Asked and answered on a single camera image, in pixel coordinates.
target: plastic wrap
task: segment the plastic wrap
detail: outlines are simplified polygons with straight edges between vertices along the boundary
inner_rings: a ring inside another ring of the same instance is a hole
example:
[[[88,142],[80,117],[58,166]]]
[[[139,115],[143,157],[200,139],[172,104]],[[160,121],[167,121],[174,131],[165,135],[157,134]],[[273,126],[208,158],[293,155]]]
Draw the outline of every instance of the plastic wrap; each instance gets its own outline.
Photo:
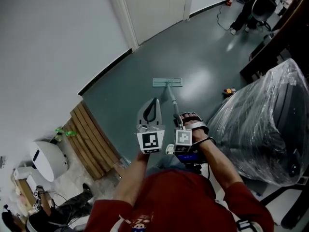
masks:
[[[309,88],[297,64],[289,59],[237,91],[209,128],[242,176],[295,184],[309,163]]]

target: forearm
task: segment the forearm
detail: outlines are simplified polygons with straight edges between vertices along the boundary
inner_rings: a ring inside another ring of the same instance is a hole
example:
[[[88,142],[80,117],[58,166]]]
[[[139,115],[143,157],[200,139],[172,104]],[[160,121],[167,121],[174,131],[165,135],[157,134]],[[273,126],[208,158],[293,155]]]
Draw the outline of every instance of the forearm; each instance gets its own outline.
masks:
[[[43,206],[43,210],[45,211],[45,213],[50,216],[52,213],[52,210],[50,209],[49,203],[47,201],[47,197],[45,193],[41,194],[41,202],[42,202],[42,206]]]
[[[223,190],[235,182],[243,182],[231,161],[212,143],[206,140],[200,144],[212,173]]]
[[[139,153],[116,187],[115,200],[122,200],[134,206],[145,176],[148,159],[149,154]]]

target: wooden pallet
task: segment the wooden pallet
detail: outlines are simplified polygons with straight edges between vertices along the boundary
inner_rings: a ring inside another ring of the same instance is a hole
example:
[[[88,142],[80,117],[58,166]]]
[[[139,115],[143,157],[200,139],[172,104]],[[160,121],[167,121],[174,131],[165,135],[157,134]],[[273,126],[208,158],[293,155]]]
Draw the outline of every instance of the wooden pallet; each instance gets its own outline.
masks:
[[[87,107],[79,103],[71,112],[71,117],[63,130],[77,132],[68,140],[90,176],[98,180],[112,168],[117,170],[119,154],[97,126]]]

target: baseboard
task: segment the baseboard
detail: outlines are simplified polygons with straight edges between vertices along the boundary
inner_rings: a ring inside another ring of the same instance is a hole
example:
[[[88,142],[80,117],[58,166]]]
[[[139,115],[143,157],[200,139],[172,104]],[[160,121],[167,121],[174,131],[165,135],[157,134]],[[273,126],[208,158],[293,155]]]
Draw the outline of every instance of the baseboard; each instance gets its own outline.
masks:
[[[221,5],[221,4],[224,4],[224,3],[226,3],[226,0],[223,0],[223,1],[221,1],[221,2],[215,3],[215,4],[211,5],[211,6],[208,6],[208,7],[204,8],[204,9],[201,9],[201,10],[199,10],[199,11],[196,11],[196,12],[190,14],[189,18],[192,18],[193,16],[196,16],[196,15],[198,15],[198,14],[200,14],[200,13],[203,13],[203,12],[205,12],[205,11],[207,11],[207,10],[210,10],[210,9],[212,9],[212,8],[214,8],[214,7],[216,7],[216,6],[219,6],[219,5]]]
[[[120,61],[124,60],[132,52],[133,52],[132,49],[130,49],[127,52],[123,53],[119,58],[117,58],[113,63],[111,63],[104,70],[102,70],[95,78],[93,78],[91,82],[88,83],[78,94],[80,96],[85,94],[85,92],[88,91],[102,76],[104,76],[108,71],[110,71],[113,67],[115,67],[115,65],[118,64]]]

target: white door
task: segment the white door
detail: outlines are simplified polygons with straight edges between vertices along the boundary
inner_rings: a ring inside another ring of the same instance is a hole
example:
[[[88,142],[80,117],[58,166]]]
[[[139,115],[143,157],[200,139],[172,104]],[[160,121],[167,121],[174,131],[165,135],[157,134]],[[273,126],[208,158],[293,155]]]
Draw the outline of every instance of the white door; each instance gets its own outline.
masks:
[[[137,42],[182,21],[185,0],[126,0]]]

